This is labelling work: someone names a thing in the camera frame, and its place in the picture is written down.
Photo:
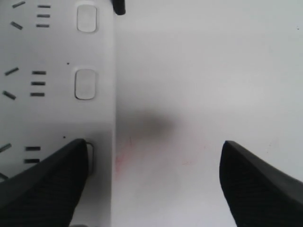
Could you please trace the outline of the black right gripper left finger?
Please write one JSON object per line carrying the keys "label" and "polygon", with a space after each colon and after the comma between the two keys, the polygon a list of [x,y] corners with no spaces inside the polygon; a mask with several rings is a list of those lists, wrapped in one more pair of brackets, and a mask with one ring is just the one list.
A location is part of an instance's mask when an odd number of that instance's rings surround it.
{"label": "black right gripper left finger", "polygon": [[67,227],[89,175],[86,141],[76,139],[0,184],[2,227]]}

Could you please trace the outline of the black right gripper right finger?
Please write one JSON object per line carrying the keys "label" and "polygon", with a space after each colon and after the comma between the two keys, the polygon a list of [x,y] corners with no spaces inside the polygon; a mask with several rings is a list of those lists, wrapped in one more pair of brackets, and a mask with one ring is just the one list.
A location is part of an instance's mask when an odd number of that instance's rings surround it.
{"label": "black right gripper right finger", "polygon": [[301,227],[303,183],[234,141],[226,141],[220,185],[238,227]]}

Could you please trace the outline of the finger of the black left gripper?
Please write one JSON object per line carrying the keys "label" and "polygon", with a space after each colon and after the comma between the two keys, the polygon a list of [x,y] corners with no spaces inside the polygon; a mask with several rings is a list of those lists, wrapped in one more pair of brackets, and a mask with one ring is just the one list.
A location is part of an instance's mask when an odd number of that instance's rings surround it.
{"label": "finger of the black left gripper", "polygon": [[111,0],[114,12],[122,16],[126,13],[125,0]]}

